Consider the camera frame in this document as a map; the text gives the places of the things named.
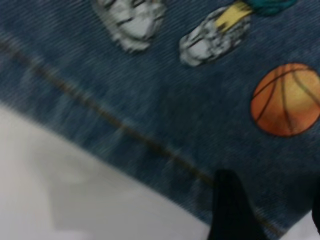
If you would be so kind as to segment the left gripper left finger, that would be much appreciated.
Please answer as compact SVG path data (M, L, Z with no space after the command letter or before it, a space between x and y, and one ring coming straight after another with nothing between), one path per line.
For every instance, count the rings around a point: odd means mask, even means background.
M264 240L266 235L255 217L237 174L220 169L214 175L212 223L209 240Z

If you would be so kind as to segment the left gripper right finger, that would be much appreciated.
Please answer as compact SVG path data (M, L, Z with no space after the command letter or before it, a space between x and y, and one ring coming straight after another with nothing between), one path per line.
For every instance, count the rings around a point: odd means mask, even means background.
M317 233L320 235L320 209L313 208L311 216L312 216L313 223L317 229Z

